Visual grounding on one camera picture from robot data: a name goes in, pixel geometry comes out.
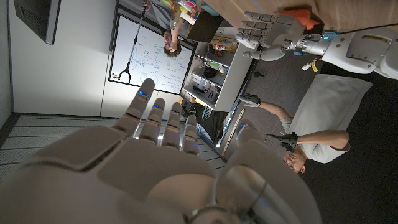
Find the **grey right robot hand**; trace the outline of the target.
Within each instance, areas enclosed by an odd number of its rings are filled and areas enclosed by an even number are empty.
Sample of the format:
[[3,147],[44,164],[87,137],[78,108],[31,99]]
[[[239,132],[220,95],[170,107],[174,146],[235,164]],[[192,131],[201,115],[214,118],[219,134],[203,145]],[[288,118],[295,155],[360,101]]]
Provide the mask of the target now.
[[112,127],[90,126],[29,156],[1,184],[2,223],[320,223],[306,183],[248,120],[217,174],[199,155],[196,119],[180,124],[146,79]]

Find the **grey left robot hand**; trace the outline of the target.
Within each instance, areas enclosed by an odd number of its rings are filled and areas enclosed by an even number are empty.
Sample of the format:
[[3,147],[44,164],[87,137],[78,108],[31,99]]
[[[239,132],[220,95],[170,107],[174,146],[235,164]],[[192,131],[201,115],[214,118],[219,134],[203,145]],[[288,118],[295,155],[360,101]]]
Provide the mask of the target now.
[[321,40],[321,31],[307,30],[306,26],[290,15],[270,15],[246,11],[249,18],[242,21],[242,28],[237,30],[236,39],[246,47],[258,44],[264,51],[246,51],[245,57],[263,61],[275,61],[282,58],[285,52],[308,52],[310,45]]

